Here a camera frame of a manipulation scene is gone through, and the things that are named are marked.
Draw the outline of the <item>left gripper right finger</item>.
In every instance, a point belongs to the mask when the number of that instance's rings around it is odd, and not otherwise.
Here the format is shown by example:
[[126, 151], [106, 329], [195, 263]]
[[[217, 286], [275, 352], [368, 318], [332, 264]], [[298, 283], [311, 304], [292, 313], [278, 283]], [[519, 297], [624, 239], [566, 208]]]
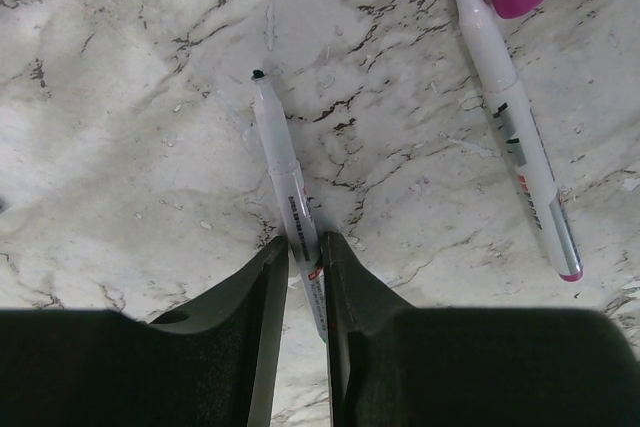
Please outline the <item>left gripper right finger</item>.
[[604, 315], [418, 308], [321, 242], [335, 426], [635, 426], [639, 364]]

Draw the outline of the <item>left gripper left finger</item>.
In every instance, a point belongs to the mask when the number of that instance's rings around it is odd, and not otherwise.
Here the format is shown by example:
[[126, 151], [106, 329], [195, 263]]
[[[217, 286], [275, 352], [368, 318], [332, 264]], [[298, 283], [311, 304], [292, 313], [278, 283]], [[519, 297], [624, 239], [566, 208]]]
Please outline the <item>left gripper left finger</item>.
[[267, 426], [289, 270], [275, 238], [145, 323], [114, 310], [5, 309], [5, 426]]

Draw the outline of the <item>green-end white marker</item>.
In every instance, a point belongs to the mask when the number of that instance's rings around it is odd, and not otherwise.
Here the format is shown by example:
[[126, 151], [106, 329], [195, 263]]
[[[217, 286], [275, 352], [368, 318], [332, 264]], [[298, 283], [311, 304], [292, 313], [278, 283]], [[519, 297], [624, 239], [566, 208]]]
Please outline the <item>green-end white marker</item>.
[[269, 77], [254, 70], [254, 114], [285, 233], [298, 266], [310, 311], [322, 340], [327, 339], [324, 269], [308, 193], [282, 103]]

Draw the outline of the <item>purple-end white marker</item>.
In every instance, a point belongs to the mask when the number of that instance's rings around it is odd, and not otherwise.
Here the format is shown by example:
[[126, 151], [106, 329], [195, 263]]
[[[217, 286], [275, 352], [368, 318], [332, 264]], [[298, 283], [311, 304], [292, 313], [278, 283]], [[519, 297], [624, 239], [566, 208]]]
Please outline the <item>purple-end white marker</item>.
[[512, 162], [545, 253], [559, 277], [582, 278], [584, 267], [529, 97], [495, 16], [484, 0], [455, 0], [459, 25], [484, 101]]

